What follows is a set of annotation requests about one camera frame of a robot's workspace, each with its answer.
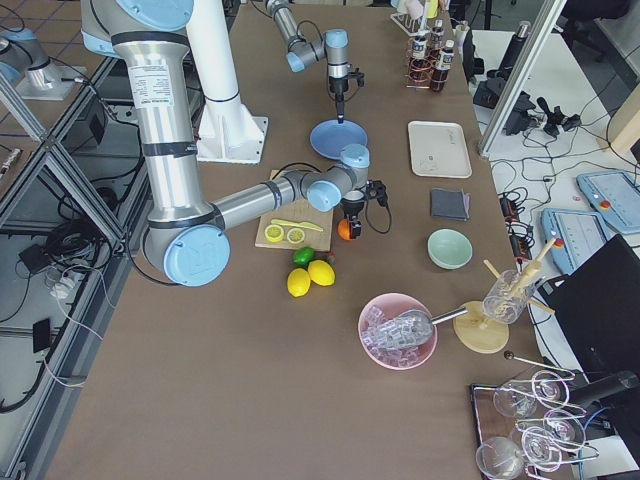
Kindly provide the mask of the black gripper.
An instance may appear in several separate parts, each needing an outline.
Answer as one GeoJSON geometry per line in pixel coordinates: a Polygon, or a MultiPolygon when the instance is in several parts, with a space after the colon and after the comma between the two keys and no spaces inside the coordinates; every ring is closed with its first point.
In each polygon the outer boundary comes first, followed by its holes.
{"type": "Polygon", "coordinates": [[[366,184],[356,190],[352,190],[341,199],[340,206],[344,218],[343,230],[351,239],[357,239],[361,235],[361,221],[357,216],[369,201],[376,200],[383,207],[388,207],[388,195],[386,185],[381,180],[368,180],[366,184]]]}
{"type": "Polygon", "coordinates": [[[352,71],[347,71],[344,75],[330,74],[328,76],[328,85],[329,85],[329,93],[330,96],[336,100],[336,116],[339,124],[344,123],[345,119],[345,107],[344,107],[344,96],[346,92],[349,90],[349,82],[351,80],[355,80],[357,87],[364,86],[364,73],[361,72],[358,68],[355,68],[352,71]]]}

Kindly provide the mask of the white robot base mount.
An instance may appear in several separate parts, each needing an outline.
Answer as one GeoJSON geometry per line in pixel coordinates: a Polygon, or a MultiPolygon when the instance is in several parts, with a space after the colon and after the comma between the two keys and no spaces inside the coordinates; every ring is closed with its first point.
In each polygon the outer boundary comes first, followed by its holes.
{"type": "Polygon", "coordinates": [[[243,104],[220,1],[196,1],[187,35],[205,99],[198,127],[197,159],[257,165],[268,119],[243,104]]]}

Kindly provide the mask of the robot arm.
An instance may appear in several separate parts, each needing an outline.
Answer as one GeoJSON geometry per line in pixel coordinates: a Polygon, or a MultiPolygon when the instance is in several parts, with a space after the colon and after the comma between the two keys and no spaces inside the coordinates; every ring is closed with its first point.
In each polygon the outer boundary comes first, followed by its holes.
{"type": "Polygon", "coordinates": [[[309,40],[302,33],[303,21],[295,20],[288,1],[265,1],[264,5],[286,45],[286,60],[294,73],[326,62],[329,95],[335,105],[337,122],[343,124],[350,82],[355,81],[358,88],[364,86],[364,73],[348,59],[348,33],[344,29],[330,29],[318,33],[316,40],[309,40]]]}
{"type": "Polygon", "coordinates": [[[241,101],[221,3],[85,1],[81,13],[85,46],[127,66],[154,202],[143,252],[172,282],[216,279],[228,229],[299,199],[327,212],[367,184],[369,151],[352,143],[327,171],[289,171],[208,202],[199,163],[258,163],[267,125],[241,101]]]}

